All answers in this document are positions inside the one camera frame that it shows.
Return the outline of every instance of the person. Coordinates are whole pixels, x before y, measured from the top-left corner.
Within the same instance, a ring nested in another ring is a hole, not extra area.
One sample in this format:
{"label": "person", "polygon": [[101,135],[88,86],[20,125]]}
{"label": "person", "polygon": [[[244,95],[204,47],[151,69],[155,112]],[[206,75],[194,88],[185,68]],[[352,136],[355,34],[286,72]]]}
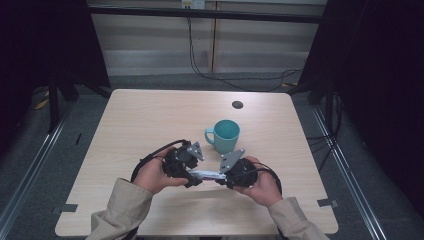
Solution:
{"label": "person", "polygon": [[[188,182],[185,178],[170,178],[162,170],[162,159],[172,148],[159,152],[144,165],[132,183],[120,178],[116,180],[106,210],[91,216],[92,232],[87,240],[125,238],[146,218],[155,194],[165,187],[182,186]],[[254,157],[246,159],[259,162]],[[281,196],[274,178],[268,172],[258,172],[258,180],[253,186],[235,186],[233,190],[268,208],[275,224],[288,239],[329,239],[307,220],[296,198]]]}

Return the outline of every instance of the person's left hand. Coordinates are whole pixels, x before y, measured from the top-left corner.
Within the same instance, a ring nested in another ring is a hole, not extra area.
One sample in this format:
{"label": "person's left hand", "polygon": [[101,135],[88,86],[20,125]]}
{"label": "person's left hand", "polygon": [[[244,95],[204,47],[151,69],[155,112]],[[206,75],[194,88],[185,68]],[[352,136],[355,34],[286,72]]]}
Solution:
{"label": "person's left hand", "polygon": [[133,183],[152,192],[153,194],[159,193],[165,187],[178,187],[187,184],[187,179],[168,177],[162,170],[163,158],[166,156],[168,151],[172,149],[174,149],[174,147],[169,147],[156,154],[152,160],[140,169]]}

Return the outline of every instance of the wooden table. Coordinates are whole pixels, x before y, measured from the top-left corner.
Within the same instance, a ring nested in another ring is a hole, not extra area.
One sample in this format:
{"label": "wooden table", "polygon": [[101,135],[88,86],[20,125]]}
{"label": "wooden table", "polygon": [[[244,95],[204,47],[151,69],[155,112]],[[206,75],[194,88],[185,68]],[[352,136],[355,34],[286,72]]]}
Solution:
{"label": "wooden table", "polygon": [[[241,109],[232,106],[241,101]],[[309,220],[325,233],[338,224],[289,95],[282,93],[115,90],[71,190],[76,212],[61,214],[59,236],[90,234],[90,215],[104,210],[116,178],[129,179],[140,158],[174,140],[199,141],[205,156],[196,169],[218,171],[220,155],[204,129],[221,119],[241,128],[236,149],[255,156],[280,177],[283,196],[294,196]],[[141,235],[270,235],[277,229],[265,207],[204,181],[196,187],[166,188],[153,198]]]}

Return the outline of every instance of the beige sleeve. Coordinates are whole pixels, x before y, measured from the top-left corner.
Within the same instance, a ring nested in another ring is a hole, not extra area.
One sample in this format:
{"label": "beige sleeve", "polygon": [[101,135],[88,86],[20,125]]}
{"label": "beige sleeve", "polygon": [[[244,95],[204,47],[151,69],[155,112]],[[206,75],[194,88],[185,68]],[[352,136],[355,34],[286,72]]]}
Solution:
{"label": "beige sleeve", "polygon": [[283,235],[291,240],[329,239],[306,218],[296,198],[284,198],[271,205],[268,211]]}
{"label": "beige sleeve", "polygon": [[153,194],[126,180],[117,179],[107,208],[91,215],[87,239],[121,239],[138,227],[149,213]]}

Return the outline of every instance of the teal mug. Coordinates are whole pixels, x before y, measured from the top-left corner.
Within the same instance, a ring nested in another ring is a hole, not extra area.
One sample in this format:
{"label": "teal mug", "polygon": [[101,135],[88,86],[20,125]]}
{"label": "teal mug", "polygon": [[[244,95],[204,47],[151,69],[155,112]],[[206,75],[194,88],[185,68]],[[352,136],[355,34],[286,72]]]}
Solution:
{"label": "teal mug", "polygon": [[213,128],[205,129],[206,141],[221,154],[234,151],[239,135],[239,125],[228,119],[217,122]]}

